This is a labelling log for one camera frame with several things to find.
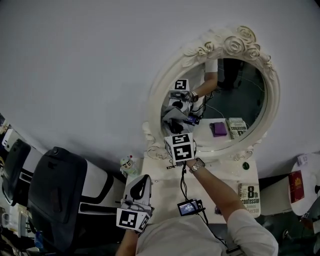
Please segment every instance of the book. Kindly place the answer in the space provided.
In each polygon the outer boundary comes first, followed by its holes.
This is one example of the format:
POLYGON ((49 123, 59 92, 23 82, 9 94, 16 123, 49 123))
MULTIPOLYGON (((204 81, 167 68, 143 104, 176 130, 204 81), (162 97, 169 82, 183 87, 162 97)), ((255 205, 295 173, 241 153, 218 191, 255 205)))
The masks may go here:
POLYGON ((305 198, 304 183, 302 180, 301 171, 297 170, 291 172, 288 176, 290 186, 290 199, 291 203, 297 202, 305 198))
POLYGON ((231 117, 226 123, 230 131, 230 136, 232 139, 240 137, 247 131, 247 125, 241 117, 231 117))
POLYGON ((257 183, 241 183, 239 184, 240 200, 246 207, 249 213, 254 218, 260 216, 260 190, 257 183))

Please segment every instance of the red book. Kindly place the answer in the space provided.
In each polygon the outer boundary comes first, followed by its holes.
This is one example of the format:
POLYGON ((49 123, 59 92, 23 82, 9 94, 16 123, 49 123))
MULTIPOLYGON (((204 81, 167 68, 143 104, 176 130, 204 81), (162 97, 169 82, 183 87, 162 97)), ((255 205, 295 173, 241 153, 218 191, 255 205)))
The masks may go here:
POLYGON ((297 170, 289 174, 289 186, 291 203, 305 198, 304 183, 302 181, 301 171, 297 170))

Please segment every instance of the mirror glass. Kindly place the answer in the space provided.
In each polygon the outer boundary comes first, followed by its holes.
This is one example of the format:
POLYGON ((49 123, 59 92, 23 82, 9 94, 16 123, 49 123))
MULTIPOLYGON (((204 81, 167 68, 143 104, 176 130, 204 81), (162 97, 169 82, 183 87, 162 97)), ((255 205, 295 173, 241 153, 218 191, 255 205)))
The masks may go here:
POLYGON ((253 65, 233 58, 209 60, 172 85, 161 109, 163 133, 193 133, 198 147, 223 149, 257 125, 265 90, 253 65))

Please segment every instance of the electronic device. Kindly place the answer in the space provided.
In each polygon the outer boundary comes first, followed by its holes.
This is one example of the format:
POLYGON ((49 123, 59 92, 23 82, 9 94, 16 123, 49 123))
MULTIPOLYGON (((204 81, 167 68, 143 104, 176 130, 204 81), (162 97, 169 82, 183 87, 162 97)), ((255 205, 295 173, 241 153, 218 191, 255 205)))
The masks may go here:
POLYGON ((181 216, 198 214, 206 209, 203 208, 202 201, 197 199, 191 199, 178 203, 177 206, 181 216))
POLYGON ((178 203, 177 205, 181 216, 192 215, 199 209, 197 200, 194 199, 178 203))
POLYGON ((189 114, 188 118, 183 120, 184 123, 188 124, 188 125, 198 125, 200 122, 200 118, 198 116, 194 116, 189 114))

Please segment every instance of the small screen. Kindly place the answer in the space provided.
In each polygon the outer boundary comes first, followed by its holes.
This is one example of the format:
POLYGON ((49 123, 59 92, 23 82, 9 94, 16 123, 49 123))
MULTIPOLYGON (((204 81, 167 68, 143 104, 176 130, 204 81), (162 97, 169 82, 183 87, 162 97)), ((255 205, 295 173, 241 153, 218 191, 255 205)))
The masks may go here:
POLYGON ((196 201, 193 201, 193 202, 187 202, 183 205, 179 205, 179 208, 180 208, 181 215, 185 215, 185 214, 194 212, 195 209, 198 210, 198 205, 196 201))
POLYGON ((197 119, 195 117, 193 117, 193 116, 188 116, 188 118, 186 120, 188 122, 195 123, 197 119))

